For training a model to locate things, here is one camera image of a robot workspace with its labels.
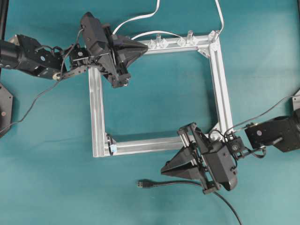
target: white cable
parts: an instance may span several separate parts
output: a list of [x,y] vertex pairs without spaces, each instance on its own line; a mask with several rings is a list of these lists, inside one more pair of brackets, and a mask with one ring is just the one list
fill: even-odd
[[217,40],[217,38],[220,36],[221,32],[223,31],[224,28],[224,18],[223,18],[223,14],[222,14],[222,10],[220,7],[220,3],[219,0],[215,0],[216,6],[217,6],[217,11],[219,13],[219,17],[220,17],[220,21],[221,21],[221,29],[216,31],[216,34],[213,38],[213,42],[215,42]]
[[125,22],[123,22],[119,26],[117,26],[116,29],[114,29],[114,31],[113,31],[112,34],[116,34],[117,31],[118,31],[118,29],[120,29],[121,26],[123,26],[124,24],[126,24],[129,21],[139,20],[139,19],[144,19],[144,18],[149,18],[149,17],[153,16],[158,11],[159,4],[160,4],[160,0],[157,0],[157,2],[156,2],[156,9],[155,9],[155,11],[153,13],[146,14],[146,15],[139,15],[139,16],[133,17],[133,18],[131,18],[129,20],[126,20]]
[[179,38],[182,37],[182,36],[180,36],[180,35],[178,35],[178,34],[174,34],[174,33],[168,32],[168,31],[163,31],[163,30],[152,30],[152,31],[147,31],[147,32],[138,34],[138,35],[134,36],[133,38],[131,38],[131,40],[135,40],[135,39],[137,39],[137,38],[139,38],[139,37],[143,37],[143,36],[150,35],[150,34],[170,34],[170,35],[177,36],[177,37],[179,37]]
[[217,5],[217,11],[219,12],[219,17],[220,17],[220,20],[221,20],[221,30],[220,30],[220,33],[221,33],[223,28],[224,28],[224,18],[223,18],[223,14],[222,14],[222,10],[221,10],[221,7],[220,7],[219,0],[215,0],[215,2],[216,2],[216,5]]

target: aluminum frame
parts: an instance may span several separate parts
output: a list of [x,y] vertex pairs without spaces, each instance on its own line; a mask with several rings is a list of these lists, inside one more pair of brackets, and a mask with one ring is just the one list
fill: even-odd
[[[141,41],[149,46],[145,53],[174,53],[198,51],[210,61],[214,95],[217,107],[218,123],[213,127],[222,133],[233,126],[226,77],[222,59],[221,46],[216,32],[208,35],[193,36],[189,31],[187,37]],[[102,77],[96,68],[89,68],[90,111],[92,128],[93,157],[155,152],[163,150],[179,150],[183,143],[179,136],[156,138],[128,142],[115,142],[105,132],[105,117],[102,93]],[[221,138],[218,133],[212,134],[213,139]]]

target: wire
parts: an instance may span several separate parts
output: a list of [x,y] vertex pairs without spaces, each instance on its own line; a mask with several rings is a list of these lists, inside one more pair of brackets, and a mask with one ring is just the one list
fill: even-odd
[[223,29],[224,29],[224,18],[223,18],[223,14],[222,14],[222,10],[220,7],[220,3],[219,0],[215,0],[216,6],[217,6],[217,11],[219,13],[219,17],[220,17],[220,21],[221,21],[221,29],[216,31],[216,34],[214,36],[213,41],[216,41],[217,38],[220,36],[220,34],[222,33]]
[[219,33],[219,35],[220,35],[224,29],[224,18],[223,18],[222,9],[220,7],[219,0],[215,0],[215,2],[216,2],[216,6],[217,6],[217,11],[219,13],[220,21],[221,21],[221,29],[220,29],[220,33]]
[[222,134],[222,132],[219,131],[218,129],[213,129],[213,130],[211,130],[211,131],[208,133],[208,138],[209,138],[210,141],[212,141],[212,139],[211,139],[211,134],[212,134],[214,131],[218,132],[218,133],[224,138],[224,141],[225,141],[225,136],[224,136],[224,135]]
[[2,133],[3,131],[5,131],[7,128],[9,128],[10,126],[14,125],[14,124],[17,124],[17,123],[21,123],[25,118],[26,116],[29,114],[29,112],[32,110],[35,102],[37,101],[37,99],[39,97],[41,97],[42,95],[44,95],[45,93],[51,91],[53,88],[55,88],[58,84],[59,84],[60,80],[58,80],[57,82],[55,82],[55,84],[53,86],[51,86],[50,88],[42,91],[41,93],[39,93],[33,100],[33,102],[31,103],[31,106],[29,107],[29,109],[26,111],[26,113],[23,115],[22,119],[18,120],[18,121],[15,121],[15,122],[12,122],[10,123],[8,126],[4,127],[2,130],[0,130],[0,133]]
[[170,35],[174,35],[174,36],[179,37],[179,38],[182,37],[182,36],[180,36],[178,34],[174,34],[174,33],[168,32],[168,31],[152,30],[152,31],[147,31],[147,32],[138,34],[138,35],[134,36],[133,38],[131,38],[131,40],[135,40],[137,38],[140,38],[140,37],[143,37],[143,36],[146,36],[146,35],[150,35],[150,34],[170,34]]
[[224,135],[228,135],[228,132],[229,132],[231,129],[235,128],[235,127],[238,127],[238,126],[240,126],[240,125],[243,125],[243,124],[245,124],[245,123],[248,123],[248,122],[250,122],[250,121],[252,121],[252,120],[256,120],[256,119],[258,119],[259,117],[261,117],[261,116],[267,114],[267,113],[270,112],[272,109],[274,109],[277,105],[281,104],[283,101],[285,101],[285,100],[287,100],[287,99],[289,99],[289,98],[296,98],[296,97],[300,97],[300,95],[291,95],[291,96],[286,96],[286,97],[284,97],[283,99],[281,99],[279,102],[277,102],[275,105],[273,105],[270,109],[268,109],[267,111],[263,112],[262,114],[260,114],[260,115],[258,115],[258,116],[255,116],[255,117],[253,117],[253,118],[250,118],[250,119],[248,119],[248,120],[245,120],[245,121],[243,121],[243,122],[241,122],[241,123],[238,123],[238,124],[232,126],[231,128],[229,128],[228,130],[225,131]]
[[159,9],[159,5],[160,5],[160,0],[157,0],[156,2],[156,8],[155,8],[155,11],[153,13],[150,13],[150,14],[146,14],[146,15],[139,15],[139,16],[136,16],[136,17],[133,17],[129,20],[126,20],[124,21],[123,23],[121,23],[119,26],[117,26],[113,33],[112,34],[116,34],[117,31],[121,28],[121,26],[123,26],[124,24],[126,24],[127,22],[130,22],[130,21],[133,21],[133,20],[139,20],[139,19],[144,19],[144,18],[149,18],[149,17],[152,17]]
[[[138,182],[138,187],[142,187],[141,184],[143,184],[143,182],[148,182],[148,184],[152,184],[151,187],[161,187],[161,186],[169,186],[169,185],[175,185],[175,184],[189,184],[189,185],[195,185],[195,186],[202,187],[202,185],[200,183],[197,183],[195,181],[188,181],[188,180],[170,180],[170,181],[164,181],[164,182],[141,180]],[[213,192],[213,194],[216,195],[217,197],[219,197],[220,199],[222,199],[226,203],[226,205],[228,205],[228,207],[231,209],[231,211],[234,213],[235,217],[237,218],[239,224],[243,225],[243,223],[242,223],[238,213],[234,209],[234,207],[218,192]]]
[[[78,43],[79,35],[80,35],[80,33],[81,33],[82,31],[83,31],[83,29],[81,29],[80,31],[78,31],[77,38],[76,38],[76,44]],[[61,69],[60,69],[60,74],[62,74],[64,62],[65,62],[66,58],[68,57],[68,55],[70,54],[70,52],[72,51],[72,48],[71,48],[70,51],[68,51],[68,53],[64,56],[64,59],[63,59],[63,61],[62,61],[62,65],[61,65]],[[52,86],[49,87],[48,89],[42,91],[41,93],[39,93],[39,94],[33,99],[33,101],[32,101],[32,103],[31,103],[29,109],[28,109],[28,110],[26,111],[26,113],[23,115],[22,119],[10,123],[9,125],[7,125],[6,127],[4,127],[3,129],[1,129],[1,130],[0,130],[0,133],[2,133],[3,131],[5,131],[6,129],[8,129],[10,126],[12,126],[12,125],[14,125],[14,124],[21,123],[21,122],[27,117],[27,115],[29,114],[29,112],[32,110],[32,108],[33,108],[34,104],[36,103],[37,99],[40,98],[41,96],[43,96],[45,93],[51,91],[53,88],[55,88],[55,87],[62,81],[62,77],[63,77],[63,76],[61,76],[61,78],[60,78],[57,82],[55,82],[54,85],[52,85]]]
[[71,48],[69,49],[69,51],[67,52],[67,54],[65,55],[65,57],[64,57],[64,59],[63,59],[63,61],[62,61],[61,68],[60,68],[60,74],[61,74],[61,76],[60,76],[60,79],[59,79],[59,80],[62,80],[62,79],[64,78],[64,74],[62,73],[62,70],[63,70],[63,68],[64,68],[65,61],[66,61],[68,55],[71,53],[71,51],[72,51],[72,50],[75,48],[75,46],[78,44],[78,42],[79,42],[79,36],[80,36],[80,34],[81,34],[81,32],[82,32],[83,30],[84,30],[84,29],[82,28],[82,29],[80,29],[80,30],[78,31],[78,34],[77,34],[77,37],[76,37],[76,42],[75,42],[75,44],[71,46]]

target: teal table surface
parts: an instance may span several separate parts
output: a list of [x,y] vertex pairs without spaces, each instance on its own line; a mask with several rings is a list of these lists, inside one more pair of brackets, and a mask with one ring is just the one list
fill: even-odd
[[[12,0],[6,39],[24,34],[68,47],[87,11],[114,28],[155,5],[154,0]],[[221,6],[221,47],[238,123],[300,88],[298,6],[296,0],[222,0]],[[193,30],[200,35],[219,27],[214,0],[162,0],[154,17],[130,22],[119,34]],[[144,56],[128,70],[128,87],[113,89],[104,80],[106,130],[117,141],[174,136],[192,121],[208,131],[217,122],[210,66],[200,54]],[[17,120],[54,81],[3,70],[1,82],[15,97]],[[291,112],[287,101],[258,121]],[[0,140],[0,224],[237,224],[222,201],[197,187],[136,187],[142,178],[169,180],[160,168],[175,153],[93,158],[88,74],[69,79],[40,98],[26,120]],[[264,159],[239,161],[237,187],[220,193],[246,225],[299,224],[298,170],[300,150],[284,154],[268,147]]]

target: plastic connector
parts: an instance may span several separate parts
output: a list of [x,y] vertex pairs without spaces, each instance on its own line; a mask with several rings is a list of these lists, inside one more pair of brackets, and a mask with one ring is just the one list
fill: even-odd
[[155,182],[147,179],[139,180],[137,182],[137,187],[138,188],[152,188],[155,186]]

